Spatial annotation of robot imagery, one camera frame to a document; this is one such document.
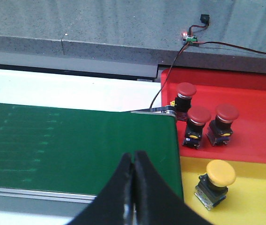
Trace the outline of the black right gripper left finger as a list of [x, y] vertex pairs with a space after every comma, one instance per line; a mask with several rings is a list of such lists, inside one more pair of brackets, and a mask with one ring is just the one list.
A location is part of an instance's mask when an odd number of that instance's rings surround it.
[[69, 225], [131, 225], [133, 224], [131, 154], [125, 153], [114, 174], [81, 213]]

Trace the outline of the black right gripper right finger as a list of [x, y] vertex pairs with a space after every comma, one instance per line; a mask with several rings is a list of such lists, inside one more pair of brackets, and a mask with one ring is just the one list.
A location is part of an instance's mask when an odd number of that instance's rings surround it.
[[134, 155], [134, 197], [139, 225], [209, 225], [175, 194], [145, 151]]

